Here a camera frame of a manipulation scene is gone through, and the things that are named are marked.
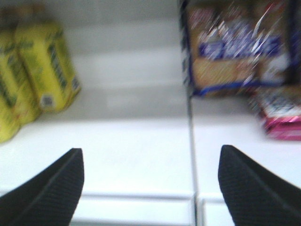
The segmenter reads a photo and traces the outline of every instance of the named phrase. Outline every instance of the pink package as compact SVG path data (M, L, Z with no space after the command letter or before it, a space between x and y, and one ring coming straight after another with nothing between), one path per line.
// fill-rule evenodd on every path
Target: pink package
M268 137L301 141L301 87L259 89L251 100Z

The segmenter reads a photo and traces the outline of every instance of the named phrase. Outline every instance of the snack package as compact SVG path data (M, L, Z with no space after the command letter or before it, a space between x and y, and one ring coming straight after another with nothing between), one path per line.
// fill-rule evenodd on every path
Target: snack package
M0 74L4 97L21 125L34 121L40 108L18 57L12 30L0 31Z
M43 4L35 3L32 5L32 8L35 21L43 24L45 28L48 28L49 31L52 32L57 55L61 62L62 70L66 76L67 85L71 90L71 96L67 104L70 105L73 102L74 97L79 93L81 86L72 65L63 28L57 21L47 15Z
M301 86L258 89L250 106L269 137L301 140Z
M291 75L288 8L289 0L182 7L182 49L187 46L189 63L185 73L194 94L283 85Z
M7 100L4 98L3 90L0 95L0 143L11 139L20 129L18 120L14 117L11 108L7 105Z
M40 21L32 6L18 9L22 19L15 32L19 55L29 73L44 112L58 112L71 104L80 86L71 69L63 32L55 22Z

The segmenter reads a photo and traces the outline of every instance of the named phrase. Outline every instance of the white surface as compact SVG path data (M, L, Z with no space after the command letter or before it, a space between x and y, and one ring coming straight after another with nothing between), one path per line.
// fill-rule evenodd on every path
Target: white surface
M83 194L191 198L185 100L181 86L84 89L67 111L45 114L1 144L0 191L81 147Z
M203 206L204 226L234 226L224 202L206 202Z
M75 219L193 225L176 0L42 1L65 28L83 90L67 111L41 116L0 145L0 193L81 147Z
M83 197L73 222L113 225L193 225L193 201Z
M217 179L222 145L233 145L283 179L301 187L300 142L267 138L246 99L193 98L198 199L220 199Z

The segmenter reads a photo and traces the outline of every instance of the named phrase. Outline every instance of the yellow package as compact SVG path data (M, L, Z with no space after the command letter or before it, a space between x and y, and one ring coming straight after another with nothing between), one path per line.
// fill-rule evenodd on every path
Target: yellow package
M3 95L0 95L0 108L0 143L2 143L11 139L19 131L20 125Z
M13 37L11 30L0 32L0 73L12 112L20 124L24 125L34 121L40 115L40 109L19 60Z
M81 87L72 65L66 39L63 33L63 28L58 22L52 20L47 16L45 6L43 4L33 4L32 9L36 23L43 24L43 26L45 28L48 28L49 32L52 33L52 38L54 39L58 59L61 63L63 73L65 74L67 79L67 86L69 89L71 89L71 96L69 100L69 104L71 104L73 98L78 94Z
M45 112L63 110L71 96L51 29L45 24L18 26L15 41Z
M69 99L69 104L71 104L73 98L78 94L81 87L79 80L77 79L74 67L72 65L71 57L63 34L63 29L58 23L54 21L44 22L43 24L45 27L49 27L53 32L57 55L61 62L62 70L67 79L67 86L71 90L71 96Z

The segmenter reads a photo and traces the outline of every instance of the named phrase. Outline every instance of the shelf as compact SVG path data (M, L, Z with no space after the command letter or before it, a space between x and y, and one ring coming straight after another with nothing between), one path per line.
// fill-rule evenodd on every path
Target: shelf
M198 200L223 200L217 179L222 145L233 145L290 183L301 186L299 142L265 136L247 99L192 99Z
M68 110L42 115L1 144L0 191L25 182L72 147L84 152L84 195L194 194L181 85L82 90Z

